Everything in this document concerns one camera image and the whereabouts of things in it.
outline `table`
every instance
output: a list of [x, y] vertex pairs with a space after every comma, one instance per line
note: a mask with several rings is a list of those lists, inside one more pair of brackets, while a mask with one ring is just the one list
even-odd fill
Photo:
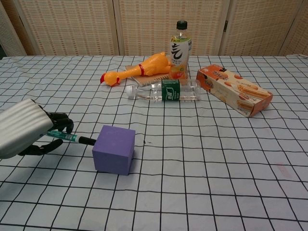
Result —
[[[308, 59], [192, 56], [274, 94], [245, 118], [202, 90], [197, 102], [129, 100], [99, 85], [140, 56], [27, 56], [0, 61], [0, 110], [25, 98], [65, 112], [74, 133], [136, 130], [128, 176], [98, 173], [91, 147], [0, 161], [0, 230], [308, 230]], [[52, 138], [42, 137], [43, 145]]]

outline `robotic hand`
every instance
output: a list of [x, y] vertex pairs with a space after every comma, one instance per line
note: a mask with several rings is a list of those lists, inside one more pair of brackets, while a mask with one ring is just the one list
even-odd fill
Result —
[[23, 100], [0, 113], [0, 159], [15, 155], [43, 155], [59, 147], [61, 139], [38, 147], [35, 141], [48, 131], [71, 133], [74, 123], [65, 113], [48, 113], [33, 100]]

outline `spiral notebook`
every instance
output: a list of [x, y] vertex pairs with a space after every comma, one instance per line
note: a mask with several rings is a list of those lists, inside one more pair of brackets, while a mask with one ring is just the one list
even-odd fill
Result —
[[[126, 66], [127, 70], [132, 69], [134, 66]], [[155, 82], [158, 82], [162, 79], [169, 79], [169, 74], [158, 74], [154, 76], [132, 76], [133, 80], [135, 80], [139, 86], [146, 86]]]

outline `woven screen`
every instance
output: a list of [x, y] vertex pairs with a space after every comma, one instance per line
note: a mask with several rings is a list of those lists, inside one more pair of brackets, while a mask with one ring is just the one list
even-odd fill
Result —
[[19, 0], [42, 55], [118, 54], [110, 20], [114, 13], [108, 10], [108, 2]]
[[302, 0], [236, 0], [220, 55], [277, 55]]
[[280, 55], [305, 54], [308, 55], [308, 3], [298, 15], [299, 19], [292, 27], [288, 40]]
[[193, 55], [218, 54], [228, 0], [118, 1], [125, 55], [167, 51], [178, 20], [188, 21]]
[[14, 2], [12, 0], [1, 0], [1, 3], [27, 53], [27, 55], [35, 55], [34, 48], [28, 37], [28, 34], [19, 18], [19, 14], [15, 8]]
[[0, 44], [7, 56], [22, 56], [26, 52], [0, 2]]

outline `orange cookie box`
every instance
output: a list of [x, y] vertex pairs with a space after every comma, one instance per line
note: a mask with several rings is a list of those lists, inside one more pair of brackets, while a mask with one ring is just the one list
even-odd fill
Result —
[[211, 65], [198, 71], [201, 87], [246, 117], [265, 109], [273, 94], [227, 69]]

